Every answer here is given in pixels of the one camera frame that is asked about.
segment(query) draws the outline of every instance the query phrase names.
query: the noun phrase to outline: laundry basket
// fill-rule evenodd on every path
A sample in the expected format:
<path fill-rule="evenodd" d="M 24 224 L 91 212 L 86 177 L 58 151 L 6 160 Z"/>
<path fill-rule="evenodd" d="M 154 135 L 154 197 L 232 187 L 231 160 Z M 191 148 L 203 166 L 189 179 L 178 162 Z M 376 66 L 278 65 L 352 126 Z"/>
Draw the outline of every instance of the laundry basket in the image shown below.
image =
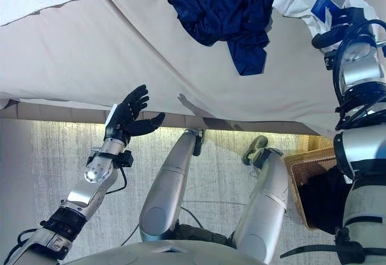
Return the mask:
<path fill-rule="evenodd" d="M 310 177 L 326 173 L 337 164 L 334 148 L 325 148 L 284 158 L 288 170 L 289 187 L 296 205 L 296 210 L 308 229 L 316 229 L 312 221 L 307 220 L 299 188 L 308 183 Z"/>

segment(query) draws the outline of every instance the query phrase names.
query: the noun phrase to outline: floor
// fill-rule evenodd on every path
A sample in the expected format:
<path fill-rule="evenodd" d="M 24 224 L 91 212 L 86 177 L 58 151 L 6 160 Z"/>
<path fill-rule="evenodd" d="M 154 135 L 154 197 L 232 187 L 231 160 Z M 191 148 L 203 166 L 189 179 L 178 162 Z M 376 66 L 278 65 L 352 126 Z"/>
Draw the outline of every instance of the floor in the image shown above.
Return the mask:
<path fill-rule="evenodd" d="M 4 240 L 2 247 L 9 247 L 11 240 L 16 241 L 17 232 L 30 228 L 32 223 L 46 220 L 57 209 L 60 200 L 82 177 L 89 149 L 102 143 L 104 126 L 1 120 L 0 128 L 0 233 Z M 138 223 L 142 204 L 158 169 L 182 132 L 182 129 L 161 128 L 150 135 L 132 139 L 128 149 L 133 153 L 134 164 L 127 169 L 128 188 L 105 198 L 65 261 L 119 246 L 128 237 Z M 201 155 L 192 158 L 183 202 L 183 206 L 191 210 L 205 228 L 224 235 L 231 234 L 235 229 L 257 178 L 251 167 L 241 163 L 241 155 L 258 135 L 217 130 L 206 132 Z M 264 135 L 269 139 L 270 147 L 281 149 L 285 155 L 296 153 L 299 149 L 298 135 Z M 16 153 L 18 149 L 23 149 L 25 155 L 19 156 Z M 24 165 L 17 165 L 23 158 L 29 159 L 29 165 L 25 162 Z M 19 191 L 13 184 L 20 186 L 22 181 L 24 188 Z M 23 193 L 28 194 L 26 198 L 29 202 L 24 201 Z M 15 202 L 18 202 L 18 209 L 14 206 Z M 180 221 L 195 225 L 184 211 Z M 285 260 L 279 258 L 280 254 L 294 247 L 332 244 L 333 240 L 334 236 L 322 231 L 307 230 L 290 199 L 271 264 L 339 264 L 333 253 L 300 254 Z M 136 232 L 129 243 L 140 241 Z M 4 258 L 6 251 L 2 249 L 0 257 Z"/>

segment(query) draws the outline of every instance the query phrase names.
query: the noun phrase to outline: navy blue shirt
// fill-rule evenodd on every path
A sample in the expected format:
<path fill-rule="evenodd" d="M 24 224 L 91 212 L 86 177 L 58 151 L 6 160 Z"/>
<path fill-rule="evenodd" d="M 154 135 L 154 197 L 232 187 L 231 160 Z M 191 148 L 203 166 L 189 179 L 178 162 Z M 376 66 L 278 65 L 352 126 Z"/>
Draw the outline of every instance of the navy blue shirt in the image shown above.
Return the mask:
<path fill-rule="evenodd" d="M 226 40 L 240 75 L 260 74 L 269 40 L 273 0 L 168 0 L 183 28 L 199 43 Z"/>

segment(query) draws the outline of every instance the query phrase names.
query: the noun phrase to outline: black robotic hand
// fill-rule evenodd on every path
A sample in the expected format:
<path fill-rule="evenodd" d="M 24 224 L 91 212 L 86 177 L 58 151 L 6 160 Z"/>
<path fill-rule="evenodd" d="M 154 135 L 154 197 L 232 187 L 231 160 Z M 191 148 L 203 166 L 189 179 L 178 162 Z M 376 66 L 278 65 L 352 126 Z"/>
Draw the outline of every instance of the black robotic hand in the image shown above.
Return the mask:
<path fill-rule="evenodd" d="M 126 96 L 106 125 L 104 139 L 119 139 L 127 145 L 131 136 L 151 133 L 162 124 L 165 113 L 160 113 L 152 119 L 135 121 L 139 112 L 147 107 L 146 102 L 149 100 L 147 94 L 146 85 L 142 85 Z"/>

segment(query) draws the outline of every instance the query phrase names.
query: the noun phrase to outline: white bed sheet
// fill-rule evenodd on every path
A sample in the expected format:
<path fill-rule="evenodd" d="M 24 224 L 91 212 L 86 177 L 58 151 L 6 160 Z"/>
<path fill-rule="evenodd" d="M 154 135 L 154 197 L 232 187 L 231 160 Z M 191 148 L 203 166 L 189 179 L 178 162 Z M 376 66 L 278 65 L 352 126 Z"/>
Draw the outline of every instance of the white bed sheet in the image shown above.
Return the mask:
<path fill-rule="evenodd" d="M 386 0 L 366 1 L 386 18 Z M 124 16 L 82 0 L 1 27 L 1 97 L 111 106 L 146 83 L 148 110 L 334 129 L 331 72 L 302 21 L 274 11 L 264 74 L 241 77 L 226 43 L 197 43 L 166 0 L 113 2 Z"/>

